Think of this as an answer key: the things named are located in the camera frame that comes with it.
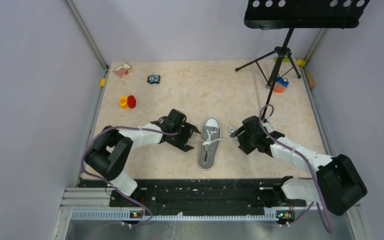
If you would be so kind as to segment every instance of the beige tabletop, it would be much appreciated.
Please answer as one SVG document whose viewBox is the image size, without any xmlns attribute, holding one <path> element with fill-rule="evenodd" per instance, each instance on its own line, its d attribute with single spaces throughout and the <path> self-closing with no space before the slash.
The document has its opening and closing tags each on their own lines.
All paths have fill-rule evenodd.
<svg viewBox="0 0 384 240">
<path fill-rule="evenodd" d="M 206 119 L 216 118 L 222 128 L 222 137 L 228 138 L 227 128 L 239 128 L 242 120 L 259 114 L 266 102 L 269 90 L 258 67 L 252 64 L 238 72 L 235 68 L 247 60 L 209 61 L 154 61 L 129 62 L 132 72 L 124 78 L 113 70 L 107 79 L 95 133 L 105 126 L 143 126 L 166 116 L 171 109 L 186 114 L 187 121 L 200 130 Z M 266 75 L 274 61 L 261 60 Z M 285 73 L 291 64 L 285 62 L 280 70 Z M 147 83 L 150 74 L 161 75 L 160 84 Z M 270 119 L 274 128 L 289 139 L 314 151 L 324 153 L 313 110 L 302 79 L 292 70 L 286 76 L 289 86 L 284 93 L 273 93 L 271 103 L 275 110 Z M 119 106 L 121 96 L 134 95 L 137 101 L 133 109 Z M 198 165 L 201 135 L 194 133 L 195 147 L 183 152 L 168 144 L 153 144 L 133 149 L 125 169 L 137 179 L 239 179 L 281 178 L 287 175 L 307 177 L 298 168 L 254 150 L 245 155 L 238 148 L 238 141 L 221 141 L 211 170 L 204 171 Z"/>
</svg>

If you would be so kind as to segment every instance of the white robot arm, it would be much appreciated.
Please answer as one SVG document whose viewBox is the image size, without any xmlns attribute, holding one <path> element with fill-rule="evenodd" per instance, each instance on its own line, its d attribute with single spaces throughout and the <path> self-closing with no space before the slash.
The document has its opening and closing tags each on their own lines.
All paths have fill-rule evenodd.
<svg viewBox="0 0 384 240">
<path fill-rule="evenodd" d="M 245 119 L 242 124 L 243 126 L 230 136 L 238 138 L 239 148 L 245 154 L 257 149 L 261 153 L 284 160 L 307 173 L 310 173 L 310 167 L 317 176 L 317 183 L 326 206 L 333 214 L 339 216 L 344 214 L 367 194 L 366 186 L 347 156 L 340 154 L 333 157 L 309 150 L 275 131 L 269 122 L 263 123 L 265 130 L 278 142 L 292 149 L 290 150 L 270 139 L 262 130 L 257 116 Z M 310 166 L 296 151 L 308 159 Z M 286 199 L 321 203 L 315 181 L 311 178 L 287 177 L 279 187 Z"/>
<path fill-rule="evenodd" d="M 149 144 L 167 142 L 187 152 L 193 149 L 187 145 L 193 132 L 200 134 L 196 126 L 186 122 L 183 113 L 172 109 L 161 121 L 153 121 L 137 128 L 126 127 L 106 132 L 87 150 L 84 161 L 123 194 L 130 196 L 138 187 L 136 181 L 124 170 L 130 151 Z"/>
</svg>

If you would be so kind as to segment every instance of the black music stand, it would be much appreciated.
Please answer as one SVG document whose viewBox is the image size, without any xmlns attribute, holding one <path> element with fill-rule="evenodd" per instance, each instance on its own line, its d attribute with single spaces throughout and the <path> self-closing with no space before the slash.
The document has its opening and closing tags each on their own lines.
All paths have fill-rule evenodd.
<svg viewBox="0 0 384 240">
<path fill-rule="evenodd" d="M 284 58 L 289 59 L 292 64 L 291 69 L 295 70 L 299 79 L 301 78 L 292 60 L 291 49 L 288 48 L 294 29 L 355 28 L 359 25 L 359 19 L 369 2 L 370 0 L 248 0 L 244 19 L 248 28 L 261 30 L 288 28 L 289 31 L 282 46 L 275 47 L 274 51 L 236 68 L 235 71 L 256 63 L 267 81 L 267 85 L 270 86 L 270 92 L 265 103 L 269 104 Z M 267 80 L 258 61 L 273 54 L 277 54 L 278 58 Z M 266 115 L 266 109 L 262 114 L 263 119 Z"/>
</svg>

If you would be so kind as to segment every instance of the gray wall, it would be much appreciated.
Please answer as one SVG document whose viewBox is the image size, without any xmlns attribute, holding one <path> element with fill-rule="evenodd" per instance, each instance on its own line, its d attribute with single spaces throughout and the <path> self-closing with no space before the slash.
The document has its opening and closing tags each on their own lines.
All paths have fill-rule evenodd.
<svg viewBox="0 0 384 240">
<path fill-rule="evenodd" d="M 0 239 L 48 239 L 103 71 L 62 0 L 0 1 Z"/>
<path fill-rule="evenodd" d="M 247 0 L 75 3 L 108 63 L 257 58 L 281 46 L 288 31 L 247 28 Z M 305 56 L 318 31 L 294 32 L 289 45 L 294 58 Z"/>
<path fill-rule="evenodd" d="M 336 153 L 357 167 L 363 211 L 384 239 L 384 1 L 370 1 L 357 28 L 329 30 L 308 68 Z"/>
</svg>

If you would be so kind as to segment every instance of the sneaker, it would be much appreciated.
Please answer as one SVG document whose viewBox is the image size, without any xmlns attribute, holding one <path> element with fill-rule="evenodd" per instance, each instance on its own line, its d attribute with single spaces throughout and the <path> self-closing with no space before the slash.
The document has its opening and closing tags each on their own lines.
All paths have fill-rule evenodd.
<svg viewBox="0 0 384 240">
<path fill-rule="evenodd" d="M 222 133 L 220 129 L 219 122 L 214 118 L 209 118 L 202 127 L 202 141 L 205 143 L 221 138 Z M 213 167 L 218 146 L 219 141 L 212 142 L 208 145 L 201 145 L 199 166 L 202 170 L 210 170 Z"/>
</svg>

